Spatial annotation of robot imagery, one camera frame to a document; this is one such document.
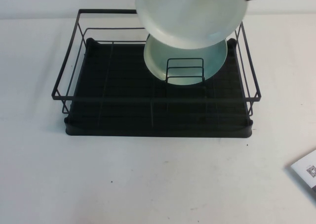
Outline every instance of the white wall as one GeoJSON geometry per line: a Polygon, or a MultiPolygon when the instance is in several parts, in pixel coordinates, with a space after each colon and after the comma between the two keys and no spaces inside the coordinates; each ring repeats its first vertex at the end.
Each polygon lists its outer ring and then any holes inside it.
{"type": "MultiPolygon", "coordinates": [[[[0,18],[74,17],[79,8],[134,8],[134,0],[0,0],[0,18]]],[[[316,0],[257,0],[250,13],[316,12],[316,0]]]]}

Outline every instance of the black metal wire frame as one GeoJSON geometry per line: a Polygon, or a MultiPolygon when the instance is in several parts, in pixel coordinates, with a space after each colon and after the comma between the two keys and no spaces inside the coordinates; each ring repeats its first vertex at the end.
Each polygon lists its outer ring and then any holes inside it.
{"type": "MultiPolygon", "coordinates": [[[[80,101],[80,102],[118,102],[118,103],[150,103],[151,105],[151,110],[153,109],[152,106],[154,103],[206,103],[206,105],[208,103],[212,103],[212,102],[222,102],[222,103],[236,103],[236,102],[247,102],[250,103],[250,107],[248,110],[248,115],[251,116],[253,114],[253,110],[252,110],[252,105],[254,102],[260,101],[261,99],[261,92],[259,89],[259,84],[257,81],[257,77],[254,71],[254,67],[253,67],[253,63],[252,63],[252,59],[251,59],[251,55],[250,55],[250,50],[249,50],[249,46],[248,46],[248,42],[247,42],[247,38],[246,38],[246,34],[245,34],[245,29],[244,29],[244,25],[243,23],[240,24],[238,30],[235,31],[236,34],[236,38],[237,38],[237,45],[238,45],[238,53],[239,53],[239,58],[241,61],[241,69],[242,69],[242,75],[243,75],[243,79],[246,85],[246,92],[247,94],[245,95],[244,91],[243,91],[243,98],[169,98],[169,97],[152,97],[152,98],[145,98],[145,97],[141,97],[141,98],[133,98],[133,97],[121,97],[121,98],[117,98],[117,97],[78,97],[78,96],[72,96],[69,95],[69,91],[74,79],[74,75],[75,75],[75,71],[78,65],[78,60],[79,60],[79,56],[80,56],[80,52],[82,50],[82,45],[85,46],[85,48],[87,47],[86,45],[86,41],[84,39],[86,33],[88,30],[144,30],[144,28],[93,28],[93,27],[89,27],[86,28],[85,31],[82,30],[80,24],[79,24],[79,20],[80,20],[80,16],[82,14],[137,14],[136,10],[133,9],[80,9],[78,11],[78,15],[76,18],[76,22],[75,22],[75,26],[73,29],[73,33],[72,33],[72,37],[70,39],[69,42],[69,46],[63,61],[63,64],[61,66],[61,69],[59,71],[56,83],[54,85],[53,88],[53,92],[52,92],[52,98],[54,100],[60,100],[63,103],[63,113],[64,114],[69,114],[69,108],[66,106],[66,102],[67,101],[80,101]],[[76,58],[76,62],[74,65],[74,69],[70,78],[70,82],[67,88],[67,92],[66,95],[61,95],[58,87],[60,84],[60,81],[62,79],[64,70],[66,68],[67,65],[67,61],[74,43],[74,39],[77,33],[77,29],[79,29],[79,32],[81,34],[82,40],[80,43],[80,47],[79,47],[79,52],[77,54],[77,58],[76,58]],[[244,42],[245,42],[245,47],[246,47],[246,51],[247,51],[247,56],[248,56],[248,60],[249,60],[249,65],[250,65],[250,70],[252,73],[252,77],[254,80],[254,84],[255,84],[255,88],[256,88],[256,93],[253,97],[251,97],[250,95],[250,91],[249,91],[249,86],[248,86],[248,82],[247,82],[247,78],[246,78],[246,74],[245,74],[245,68],[244,68],[244,62],[241,56],[241,51],[240,51],[240,45],[239,45],[239,36],[240,33],[242,32],[243,37],[244,37],[244,42]]],[[[146,41],[98,41],[100,43],[145,43],[146,41]]],[[[241,71],[240,68],[238,66],[238,70],[239,70],[239,74],[241,76],[241,71]]],[[[182,77],[201,77],[202,81],[205,81],[205,77],[204,77],[204,60],[203,58],[170,58],[167,62],[167,69],[166,69],[166,82],[168,82],[168,80],[170,78],[182,78],[182,77]],[[168,76],[168,70],[171,68],[183,68],[183,67],[169,67],[169,62],[170,60],[179,60],[179,59],[185,59],[185,60],[192,60],[192,59],[200,59],[202,60],[202,66],[193,66],[190,68],[201,68],[202,69],[202,75],[201,76],[168,76]]]]}

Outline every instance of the wire basket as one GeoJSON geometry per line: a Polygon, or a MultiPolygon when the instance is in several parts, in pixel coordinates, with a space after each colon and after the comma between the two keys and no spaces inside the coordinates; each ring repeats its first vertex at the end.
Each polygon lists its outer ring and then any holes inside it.
{"type": "Polygon", "coordinates": [[[68,134],[251,135],[253,103],[261,93],[243,23],[227,41],[225,64],[208,80],[203,58],[170,58],[165,81],[155,78],[143,58],[147,36],[135,10],[79,10],[52,92],[68,115],[68,134]],[[193,67],[201,70],[201,83],[169,84],[170,61],[193,59],[200,62],[193,67]]]}

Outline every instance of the plate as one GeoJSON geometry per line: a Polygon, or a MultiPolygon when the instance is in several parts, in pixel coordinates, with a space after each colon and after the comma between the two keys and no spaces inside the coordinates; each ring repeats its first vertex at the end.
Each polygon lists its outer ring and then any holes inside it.
{"type": "Polygon", "coordinates": [[[146,66],[155,77],[182,86],[202,82],[203,68],[205,80],[211,78],[223,66],[226,57],[226,40],[201,49],[180,49],[165,45],[150,35],[144,50],[146,66]]]}
{"type": "Polygon", "coordinates": [[[242,22],[246,0],[136,0],[138,17],[162,43],[197,49],[219,43],[242,22]]]}

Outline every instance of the white table surface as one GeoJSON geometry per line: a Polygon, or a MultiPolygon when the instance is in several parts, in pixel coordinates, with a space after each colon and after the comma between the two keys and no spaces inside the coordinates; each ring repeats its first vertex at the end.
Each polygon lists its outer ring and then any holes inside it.
{"type": "Polygon", "coordinates": [[[316,149],[316,15],[246,17],[248,139],[66,135],[51,91],[74,22],[0,20],[1,224],[315,222],[288,166],[316,149]]]}

